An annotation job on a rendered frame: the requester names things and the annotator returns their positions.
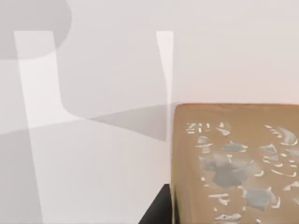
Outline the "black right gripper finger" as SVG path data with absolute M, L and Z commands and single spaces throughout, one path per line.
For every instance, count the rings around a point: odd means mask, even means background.
M 138 224 L 172 224 L 170 185 L 164 184 Z

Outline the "brown box with pale print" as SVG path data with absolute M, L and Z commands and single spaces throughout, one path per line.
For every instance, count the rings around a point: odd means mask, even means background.
M 299 105 L 177 105 L 171 155 L 171 224 L 299 224 Z

